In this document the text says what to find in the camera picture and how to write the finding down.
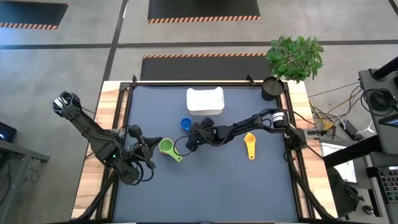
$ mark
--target concrete floor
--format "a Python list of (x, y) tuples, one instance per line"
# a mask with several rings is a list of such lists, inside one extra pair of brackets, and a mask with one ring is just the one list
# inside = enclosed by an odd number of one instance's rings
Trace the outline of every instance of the concrete floor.
[[(69, 0), (58, 30), (0, 28), (0, 44), (110, 44), (122, 0)], [(388, 0), (258, 0), (260, 21), (148, 24), (149, 0), (130, 1), (119, 43), (270, 41), (280, 35), (317, 36), (319, 40), (398, 39), (398, 16)], [(268, 47), (191, 47), (118, 49), (110, 80), (139, 77), (149, 54), (258, 53)], [(16, 144), (51, 154), (46, 166), (35, 164), (38, 183), (27, 182), (12, 214), (13, 223), (50, 223), (70, 218), (87, 141), (51, 110), (63, 90), (96, 108), (109, 49), (0, 50), (0, 121), (18, 129)], [(378, 68), (398, 54), (398, 45), (325, 46), (324, 66), (309, 95), (358, 79), (358, 71)], [(349, 98), (355, 87), (311, 98), (329, 110)], [(348, 105), (335, 111), (344, 113)], [(371, 117), (356, 105), (348, 119), (358, 130)], [(347, 138), (341, 131), (339, 136)]]

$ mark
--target green measuring cup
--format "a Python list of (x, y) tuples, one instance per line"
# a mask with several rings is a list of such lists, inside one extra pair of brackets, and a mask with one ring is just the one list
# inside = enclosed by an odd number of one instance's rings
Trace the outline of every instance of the green measuring cup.
[(177, 155), (174, 152), (173, 147), (173, 140), (169, 138), (163, 138), (163, 140), (161, 140), (161, 142), (159, 143), (159, 152), (162, 154), (168, 154), (169, 156), (173, 157), (177, 162), (181, 162), (182, 156)]

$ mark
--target yellow measuring spoon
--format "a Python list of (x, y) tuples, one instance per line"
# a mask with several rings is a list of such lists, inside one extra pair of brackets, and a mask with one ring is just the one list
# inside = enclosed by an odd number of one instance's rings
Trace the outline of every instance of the yellow measuring spoon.
[(244, 137), (244, 142), (246, 142), (246, 146), (248, 147), (249, 159), (253, 160), (256, 157), (256, 137), (252, 133), (248, 133)]

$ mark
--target wooden table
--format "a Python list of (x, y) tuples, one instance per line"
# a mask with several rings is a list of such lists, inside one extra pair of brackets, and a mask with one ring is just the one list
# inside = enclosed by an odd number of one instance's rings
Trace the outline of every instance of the wooden table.
[[(104, 82), (101, 95), (96, 110), (95, 121), (104, 129), (111, 129), (113, 125), (114, 114), (116, 111), (116, 102), (119, 94), (119, 86), (123, 81), (107, 81)], [(313, 121), (310, 104), (308, 102), (307, 91), (303, 82), (296, 84), (294, 82), (288, 82), (290, 98), (292, 102), (293, 110), (301, 114), (305, 119)], [(286, 108), (285, 97), (282, 97), (282, 105)], [(119, 115), (120, 128), (124, 117), (124, 109), (126, 107), (127, 94), (123, 95), (123, 102), (121, 107), (121, 113)], [(296, 125), (298, 128), (308, 129), (313, 128), (311, 124), (304, 121), (299, 116), (295, 115)], [(315, 151), (321, 154), (319, 141), (315, 139), (308, 139), (307, 144), (312, 147)], [(90, 147), (87, 150), (87, 154), (91, 152)], [(309, 149), (302, 150), (305, 170), (307, 171), (308, 183), (311, 191), (316, 196), (318, 201), (325, 207), (327, 212), (334, 217), (337, 217), (336, 207), (331, 193), (328, 176), (326, 174), (326, 168), (324, 162), (318, 158)], [(295, 161), (297, 170), (299, 170), (298, 162)], [(75, 205), (72, 211), (72, 218), (79, 217), (87, 208), (87, 206), (93, 201), (96, 194), (100, 190), (101, 180), (103, 176), (104, 167), (96, 159), (95, 156), (90, 156), (85, 160), (83, 170), (80, 177), (80, 184), (76, 195)], [(307, 203), (303, 192), (299, 188), (300, 202), (302, 204), (303, 216), (308, 216)], [(109, 206), (110, 190), (104, 201), (103, 216), (106, 217)]]

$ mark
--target potted plant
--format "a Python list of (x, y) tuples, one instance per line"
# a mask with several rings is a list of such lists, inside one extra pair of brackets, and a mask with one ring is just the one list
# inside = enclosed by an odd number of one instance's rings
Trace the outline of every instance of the potted plant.
[(304, 39), (298, 36), (279, 37), (271, 41), (271, 49), (266, 54), (270, 61), (271, 75), (262, 83), (261, 96), (265, 100), (273, 100), (284, 90), (284, 84), (280, 80), (283, 76), (286, 80), (294, 80), (297, 83), (304, 81), (312, 75), (314, 79), (318, 75), (318, 69), (322, 67), (320, 53), (323, 47), (317, 43), (317, 38)]

